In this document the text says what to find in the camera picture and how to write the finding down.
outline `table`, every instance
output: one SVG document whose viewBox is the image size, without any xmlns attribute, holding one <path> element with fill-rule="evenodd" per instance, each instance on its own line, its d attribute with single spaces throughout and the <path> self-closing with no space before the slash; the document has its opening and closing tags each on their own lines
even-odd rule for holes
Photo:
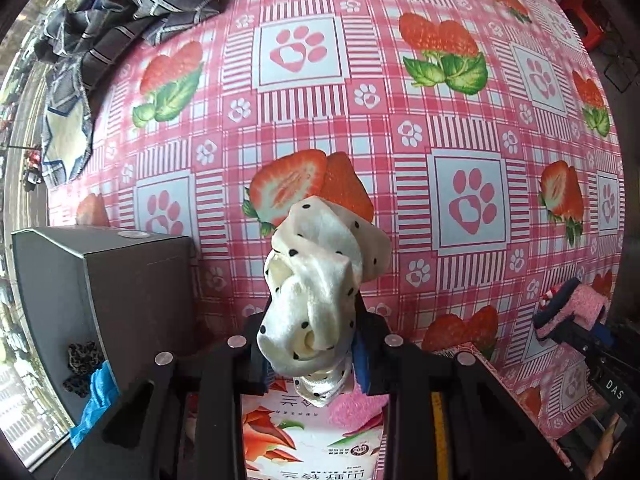
<svg viewBox="0 0 640 480">
<path fill-rule="evenodd" d="M 602 86 L 556 2 L 231 2 L 118 67 L 50 223 L 93 192 L 111 225 L 193 237 L 211 340 L 261 311 L 269 234 L 320 194 L 390 235 L 392 268 L 362 293 L 391 330 L 419 342 L 435 317 L 491 305 L 505 383 L 540 387 L 546 435 L 580 423 L 602 400 L 531 319 L 572 276 L 610 294 L 625 191 Z"/>
</svg>

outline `pink fluffy cloth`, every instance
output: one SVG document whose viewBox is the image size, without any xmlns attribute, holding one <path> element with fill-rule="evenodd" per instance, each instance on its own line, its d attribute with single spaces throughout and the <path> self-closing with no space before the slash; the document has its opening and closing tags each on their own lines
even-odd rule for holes
<svg viewBox="0 0 640 480">
<path fill-rule="evenodd" d="M 607 317 L 610 302 L 599 292 L 593 290 L 589 285 L 578 285 L 571 297 L 558 313 L 546 325 L 536 329 L 538 338 L 548 336 L 553 329 L 569 316 L 574 315 L 574 323 L 585 330 L 591 330 L 600 317 L 602 309 L 602 319 Z"/>
<path fill-rule="evenodd" d="M 380 414 L 388 402 L 388 395 L 369 397 L 363 394 L 356 381 L 350 394 L 341 394 L 329 404 L 329 423 L 347 432 L 359 430 Z"/>
</svg>

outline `metal bolt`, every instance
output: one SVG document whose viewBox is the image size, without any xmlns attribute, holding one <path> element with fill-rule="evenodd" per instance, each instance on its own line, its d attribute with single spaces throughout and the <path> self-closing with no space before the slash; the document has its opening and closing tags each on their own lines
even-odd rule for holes
<svg viewBox="0 0 640 480">
<path fill-rule="evenodd" d="M 171 352 L 160 352 L 154 360 L 158 366 L 164 366 L 174 360 L 174 355 Z"/>
<path fill-rule="evenodd" d="M 469 352 L 460 352 L 456 359 L 463 366 L 471 366 L 476 362 L 475 356 Z"/>
<path fill-rule="evenodd" d="M 226 340 L 226 344 L 231 348 L 242 348 L 246 345 L 246 338 L 243 335 L 233 335 Z"/>
<path fill-rule="evenodd" d="M 391 348 L 402 346 L 402 343 L 404 343 L 404 339 L 398 334 L 388 334 L 385 336 L 385 344 L 391 346 Z"/>
</svg>

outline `white scrunchie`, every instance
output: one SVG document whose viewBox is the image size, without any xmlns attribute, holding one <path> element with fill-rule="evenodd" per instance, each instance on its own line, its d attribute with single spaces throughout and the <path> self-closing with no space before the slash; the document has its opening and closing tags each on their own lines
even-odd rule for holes
<svg viewBox="0 0 640 480">
<path fill-rule="evenodd" d="M 354 298 L 384 274 L 391 241 L 370 222 L 317 196 L 294 204 L 264 264 L 271 305 L 258 346 L 298 393 L 326 406 L 351 378 Z"/>
</svg>

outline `gray plaid fabric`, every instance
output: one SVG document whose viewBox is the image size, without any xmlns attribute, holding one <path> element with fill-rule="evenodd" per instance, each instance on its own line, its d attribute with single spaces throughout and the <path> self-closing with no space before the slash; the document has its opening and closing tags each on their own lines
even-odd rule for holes
<svg viewBox="0 0 640 480">
<path fill-rule="evenodd" d="M 92 109 L 100 105 L 94 91 L 131 43 L 143 37 L 160 44 L 219 12 L 218 0 L 84 0 L 76 12 L 63 6 L 47 18 L 35 51 L 39 59 L 55 63 L 47 81 L 42 133 L 43 177 L 49 187 L 78 177 L 89 160 Z M 63 128 L 65 118 L 81 127 Z"/>
</svg>

